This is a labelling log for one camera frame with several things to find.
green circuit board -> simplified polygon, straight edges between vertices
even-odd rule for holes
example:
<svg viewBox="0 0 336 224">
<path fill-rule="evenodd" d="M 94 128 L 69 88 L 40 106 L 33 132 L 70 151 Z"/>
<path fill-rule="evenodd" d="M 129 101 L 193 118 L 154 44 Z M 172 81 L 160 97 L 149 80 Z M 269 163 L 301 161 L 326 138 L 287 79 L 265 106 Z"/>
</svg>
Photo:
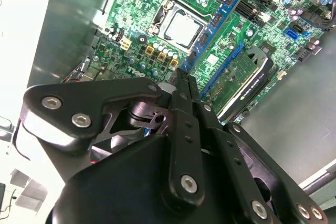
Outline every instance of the green circuit board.
<svg viewBox="0 0 336 224">
<path fill-rule="evenodd" d="M 173 71 L 180 67 L 188 56 L 162 37 L 150 31 L 153 20 L 165 0 L 114 0 L 104 32 L 93 54 L 86 77 L 91 80 L 108 80 L 132 77 L 148 77 L 156 82 L 167 82 Z M 190 12 L 198 16 L 204 23 L 211 20 L 221 4 L 220 0 L 175 0 Z M 290 8 L 309 9 L 316 0 L 291 0 Z M 230 101 L 231 97 L 246 83 L 256 71 L 255 63 L 244 53 L 249 48 L 271 47 L 270 57 L 277 73 L 283 73 L 297 63 L 292 57 L 299 48 L 305 47 L 310 38 L 320 38 L 323 32 L 299 19 L 297 24 L 306 31 L 306 36 L 293 40 L 284 30 L 292 22 L 288 15 L 289 6 L 274 2 L 273 8 L 262 8 L 262 12 L 270 19 L 257 25 L 237 12 L 232 13 L 229 20 L 212 41 L 211 47 L 202 55 L 192 75 L 196 78 L 200 91 L 220 67 L 223 61 L 241 42 L 243 52 L 233 60 L 227 70 L 218 78 L 211 89 L 203 97 L 216 113 Z M 114 31 L 114 37 L 108 33 Z M 275 74 L 268 85 L 249 104 L 252 109 L 267 92 L 281 80 Z"/>
</svg>

capacitor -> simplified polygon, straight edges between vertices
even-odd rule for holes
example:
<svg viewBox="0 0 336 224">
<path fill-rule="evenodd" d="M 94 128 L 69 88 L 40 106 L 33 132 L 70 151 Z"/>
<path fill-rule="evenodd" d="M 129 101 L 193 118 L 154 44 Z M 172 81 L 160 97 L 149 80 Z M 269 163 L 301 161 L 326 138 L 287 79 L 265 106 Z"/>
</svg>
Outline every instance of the capacitor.
<svg viewBox="0 0 336 224">
<path fill-rule="evenodd" d="M 318 45 L 320 43 L 320 40 L 315 37 L 311 37 L 309 42 L 313 43 L 314 45 Z"/>
<path fill-rule="evenodd" d="M 152 70 L 152 76 L 157 76 L 158 75 L 158 71 L 154 68 Z"/>
<path fill-rule="evenodd" d="M 129 63 L 129 65 L 134 64 L 134 63 L 135 63 L 135 59 L 134 59 L 134 57 L 130 57 L 128 63 Z"/>
<path fill-rule="evenodd" d="M 141 62 L 140 63 L 140 70 L 145 70 L 145 69 L 146 69 L 145 62 Z"/>
<path fill-rule="evenodd" d="M 253 31 L 252 30 L 247 30 L 246 35 L 247 35 L 247 37 L 251 37 L 253 35 Z"/>
<path fill-rule="evenodd" d="M 205 3 L 206 0 L 198 0 L 200 4 Z"/>
<path fill-rule="evenodd" d="M 294 10 L 294 9 L 292 9 L 292 8 L 289 8 L 289 9 L 287 10 L 287 13 L 288 13 L 288 15 L 295 15 L 295 14 L 297 13 L 297 11 Z"/>
<path fill-rule="evenodd" d="M 233 45 L 232 42 L 229 42 L 228 44 L 226 44 L 226 46 L 227 46 L 230 50 L 232 50 L 232 49 L 235 48 L 235 46 Z"/>
<path fill-rule="evenodd" d="M 297 9 L 297 10 L 296 10 L 296 14 L 297 14 L 297 15 L 301 15 L 302 13 L 303 13 L 303 10 L 302 10 L 302 9 Z"/>
<path fill-rule="evenodd" d="M 281 0 L 281 3 L 283 5 L 288 5 L 288 4 L 290 4 L 290 0 Z"/>
<path fill-rule="evenodd" d="M 292 15 L 292 16 L 289 16 L 289 18 L 293 21 L 297 21 L 299 19 L 299 16 L 297 15 Z"/>
<path fill-rule="evenodd" d="M 327 5 L 328 0 L 317 0 L 318 5 Z"/>
<path fill-rule="evenodd" d="M 316 48 L 316 45 L 313 44 L 312 42 L 308 42 L 306 44 L 306 48 L 310 49 L 310 50 L 314 50 Z"/>
</svg>

screw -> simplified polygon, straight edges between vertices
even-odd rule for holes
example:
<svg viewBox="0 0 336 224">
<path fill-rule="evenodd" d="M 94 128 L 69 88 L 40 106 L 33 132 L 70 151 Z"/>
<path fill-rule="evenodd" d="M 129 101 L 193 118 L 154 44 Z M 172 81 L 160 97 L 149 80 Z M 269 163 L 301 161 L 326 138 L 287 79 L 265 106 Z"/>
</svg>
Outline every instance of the screw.
<svg viewBox="0 0 336 224">
<path fill-rule="evenodd" d="M 185 95 L 185 93 L 181 92 L 180 93 L 180 97 L 182 97 L 184 100 L 187 100 L 188 97 Z"/>
<path fill-rule="evenodd" d="M 205 104 L 203 105 L 203 107 L 205 108 L 206 111 L 209 111 L 209 112 L 211 111 L 211 108 L 209 105 Z"/>
<path fill-rule="evenodd" d="M 78 113 L 72 116 L 72 123 L 80 128 L 87 128 L 91 125 L 91 119 L 88 115 Z"/>
<path fill-rule="evenodd" d="M 56 97 L 44 97 L 42 105 L 47 109 L 56 110 L 62 106 L 62 102 Z"/>
<path fill-rule="evenodd" d="M 320 213 L 319 210 L 317 210 L 315 207 L 311 206 L 310 207 L 311 211 L 313 212 L 313 214 L 315 215 L 316 218 L 318 218 L 319 220 L 322 220 L 322 214 Z"/>
<path fill-rule="evenodd" d="M 154 85 L 151 85 L 151 84 L 148 85 L 148 88 L 153 90 L 153 91 L 157 90 L 157 88 Z"/>
<path fill-rule="evenodd" d="M 240 128 L 239 128 L 237 125 L 233 125 L 233 129 L 234 129 L 236 132 L 240 132 Z"/>
<path fill-rule="evenodd" d="M 297 207 L 302 216 L 304 216 L 306 219 L 310 219 L 310 215 L 308 211 L 305 210 L 305 208 L 302 205 L 298 204 Z"/>
<path fill-rule="evenodd" d="M 267 219 L 267 211 L 260 202 L 256 200 L 252 201 L 252 209 L 261 219 Z"/>
<path fill-rule="evenodd" d="M 181 185 L 190 194 L 194 194 L 197 191 L 197 183 L 193 177 L 189 175 L 183 175 L 181 177 Z"/>
</svg>

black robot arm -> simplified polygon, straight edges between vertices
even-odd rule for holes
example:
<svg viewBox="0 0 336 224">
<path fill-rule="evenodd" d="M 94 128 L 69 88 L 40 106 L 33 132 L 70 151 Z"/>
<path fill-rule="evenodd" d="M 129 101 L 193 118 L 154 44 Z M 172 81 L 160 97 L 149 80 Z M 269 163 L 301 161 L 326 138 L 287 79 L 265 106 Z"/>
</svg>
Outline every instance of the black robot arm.
<svg viewBox="0 0 336 224">
<path fill-rule="evenodd" d="M 182 70 L 169 84 L 32 87 L 20 119 L 49 152 L 111 154 L 67 181 L 51 216 L 57 224 L 328 223 L 240 125 L 222 127 Z"/>
</svg>

cable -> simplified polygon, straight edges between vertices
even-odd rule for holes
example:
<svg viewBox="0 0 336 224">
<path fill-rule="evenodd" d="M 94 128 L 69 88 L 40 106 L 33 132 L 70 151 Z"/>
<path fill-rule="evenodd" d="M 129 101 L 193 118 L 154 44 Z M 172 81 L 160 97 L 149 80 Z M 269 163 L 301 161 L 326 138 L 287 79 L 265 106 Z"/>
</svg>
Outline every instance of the cable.
<svg viewBox="0 0 336 224">
<path fill-rule="evenodd" d="M 7 219 L 9 217 L 9 214 L 10 214 L 10 208 L 12 206 L 12 199 L 13 199 L 13 195 L 15 193 L 16 189 L 14 189 L 13 193 L 12 193 L 12 196 L 10 197 L 10 201 L 9 201 L 9 205 L 5 208 L 4 211 L 1 211 L 1 212 L 5 212 L 7 210 L 7 208 L 9 208 L 9 211 L 8 211 L 8 215 L 5 217 L 5 218 L 1 218 L 0 220 L 4 220 L 4 219 Z"/>
</svg>

